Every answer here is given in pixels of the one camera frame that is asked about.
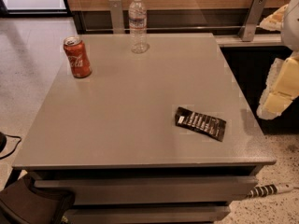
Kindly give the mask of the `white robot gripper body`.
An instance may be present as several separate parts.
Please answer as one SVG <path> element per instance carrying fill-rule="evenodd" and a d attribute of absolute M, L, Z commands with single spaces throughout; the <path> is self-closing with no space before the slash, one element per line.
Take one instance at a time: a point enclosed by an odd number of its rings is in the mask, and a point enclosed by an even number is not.
<path fill-rule="evenodd" d="M 299 50 L 299 0 L 291 0 L 284 12 L 281 39 L 289 49 Z"/>

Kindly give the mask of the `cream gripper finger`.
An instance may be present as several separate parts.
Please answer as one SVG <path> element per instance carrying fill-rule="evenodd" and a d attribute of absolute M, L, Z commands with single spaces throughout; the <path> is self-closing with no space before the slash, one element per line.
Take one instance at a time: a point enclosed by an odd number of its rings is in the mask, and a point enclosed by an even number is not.
<path fill-rule="evenodd" d="M 287 7 L 287 5 L 280 7 L 274 13 L 264 18 L 259 26 L 267 31 L 281 31 L 283 16 Z"/>
<path fill-rule="evenodd" d="M 276 58 L 270 66 L 256 114 L 260 119 L 279 117 L 299 96 L 299 60 Z"/>

